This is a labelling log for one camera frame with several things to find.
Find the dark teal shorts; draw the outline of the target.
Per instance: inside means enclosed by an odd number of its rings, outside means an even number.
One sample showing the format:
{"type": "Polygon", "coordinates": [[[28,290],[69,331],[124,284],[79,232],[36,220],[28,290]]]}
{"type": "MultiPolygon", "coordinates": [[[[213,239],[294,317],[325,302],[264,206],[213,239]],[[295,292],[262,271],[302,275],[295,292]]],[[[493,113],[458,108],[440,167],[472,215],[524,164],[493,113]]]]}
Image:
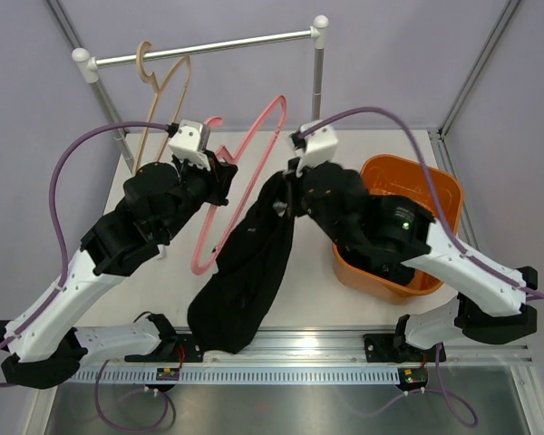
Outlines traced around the dark teal shorts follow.
{"type": "Polygon", "coordinates": [[[355,250],[339,248],[338,252],[348,265],[398,285],[408,285],[415,276],[414,268],[401,264],[383,264],[381,266],[376,266],[368,256],[364,256],[355,250]]]}

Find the black shorts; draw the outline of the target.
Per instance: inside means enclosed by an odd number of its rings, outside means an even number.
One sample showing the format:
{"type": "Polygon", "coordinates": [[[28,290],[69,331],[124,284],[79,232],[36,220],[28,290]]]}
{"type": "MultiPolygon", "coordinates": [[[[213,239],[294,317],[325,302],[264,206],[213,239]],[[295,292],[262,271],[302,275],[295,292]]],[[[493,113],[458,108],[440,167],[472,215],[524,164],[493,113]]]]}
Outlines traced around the black shorts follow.
{"type": "Polygon", "coordinates": [[[280,172],[264,183],[222,247],[218,272],[189,305],[188,325],[202,352],[242,351],[274,303],[293,246],[294,218],[274,209],[287,192],[280,172]]]}

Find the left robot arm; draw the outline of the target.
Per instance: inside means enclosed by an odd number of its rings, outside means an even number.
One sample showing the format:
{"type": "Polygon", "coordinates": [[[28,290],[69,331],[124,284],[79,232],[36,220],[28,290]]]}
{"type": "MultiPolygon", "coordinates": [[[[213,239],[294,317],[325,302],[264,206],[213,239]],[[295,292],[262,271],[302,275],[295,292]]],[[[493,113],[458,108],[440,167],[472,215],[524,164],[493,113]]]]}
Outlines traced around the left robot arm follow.
{"type": "Polygon", "coordinates": [[[0,320],[5,382],[45,390],[81,367],[106,360],[163,362],[179,337],[163,314],[112,327],[77,321],[105,293],[156,257],[203,204],[225,206],[235,164],[205,151],[205,167],[187,159],[146,164],[123,184],[115,209],[100,217],[52,287],[18,318],[0,320]]]}

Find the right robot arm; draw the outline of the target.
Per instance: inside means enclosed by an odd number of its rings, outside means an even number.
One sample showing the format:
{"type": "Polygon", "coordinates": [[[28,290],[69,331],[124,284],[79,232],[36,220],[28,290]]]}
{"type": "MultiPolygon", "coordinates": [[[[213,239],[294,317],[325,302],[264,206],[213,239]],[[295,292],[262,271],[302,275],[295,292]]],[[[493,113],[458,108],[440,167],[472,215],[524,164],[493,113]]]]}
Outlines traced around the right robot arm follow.
{"type": "Polygon", "coordinates": [[[489,260],[412,199],[370,193],[353,169],[294,158],[287,180],[290,206],[313,219],[347,263],[394,284],[421,271],[456,290],[448,303],[398,319],[384,345],[389,361],[417,362],[461,337],[499,345],[537,331],[537,310],[527,303],[527,292],[537,287],[534,268],[489,260]]]}

